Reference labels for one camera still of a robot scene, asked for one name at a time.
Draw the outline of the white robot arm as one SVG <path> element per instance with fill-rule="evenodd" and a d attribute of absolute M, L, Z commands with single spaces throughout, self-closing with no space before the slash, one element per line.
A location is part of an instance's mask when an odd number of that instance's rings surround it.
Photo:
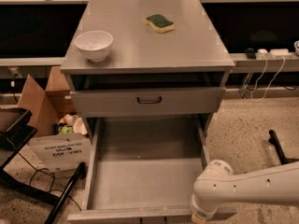
<path fill-rule="evenodd" d="M 225 161 L 211 161 L 193 184 L 192 222 L 206 224 L 222 203 L 298 206 L 299 161 L 242 175 Z"/>

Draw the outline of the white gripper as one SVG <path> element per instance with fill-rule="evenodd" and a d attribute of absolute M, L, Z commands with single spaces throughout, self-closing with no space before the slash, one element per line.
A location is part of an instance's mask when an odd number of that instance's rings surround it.
<path fill-rule="evenodd" d="M 217 205 L 205 206 L 201 200 L 193 194 L 191 197 L 192 223 L 206 224 L 206 220 L 211 219 L 218 209 Z"/>

